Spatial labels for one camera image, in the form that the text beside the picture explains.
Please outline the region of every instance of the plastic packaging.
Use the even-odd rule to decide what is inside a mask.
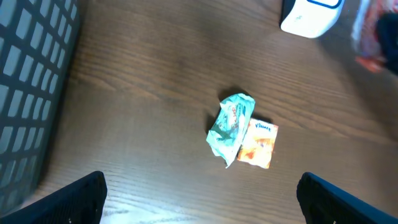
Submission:
[[[277,133],[278,126],[265,121],[250,119],[238,160],[268,169]]]
[[[215,156],[221,156],[228,168],[242,145],[256,102],[250,96],[238,93],[220,103],[221,111],[209,130],[206,141]]]

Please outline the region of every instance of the orange snack package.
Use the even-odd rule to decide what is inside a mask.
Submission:
[[[277,132],[278,126],[251,118],[238,160],[268,169]]]

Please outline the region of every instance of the wood grain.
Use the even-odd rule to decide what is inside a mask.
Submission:
[[[49,171],[32,201],[94,170],[102,223],[303,223],[311,171],[398,216],[398,81],[354,62],[346,2],[323,37],[278,27],[276,0],[91,0]],[[279,133],[271,168],[214,157],[205,129],[232,90]]]

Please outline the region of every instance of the snack wrapper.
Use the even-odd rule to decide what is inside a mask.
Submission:
[[[250,96],[238,93],[220,103],[221,111],[209,130],[206,141],[215,156],[221,156],[228,168],[242,145],[256,102]]]
[[[379,18],[387,12],[398,12],[396,0],[362,0],[353,25],[353,47],[360,55],[356,61],[372,72],[379,72],[385,61],[376,27]]]
[[[257,119],[250,119],[238,160],[268,169],[278,126]]]

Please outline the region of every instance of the crumpled wrapper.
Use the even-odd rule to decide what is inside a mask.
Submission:
[[[220,103],[220,114],[206,141],[214,155],[225,160],[226,168],[235,160],[242,145],[255,104],[253,98],[243,93],[229,96]]]

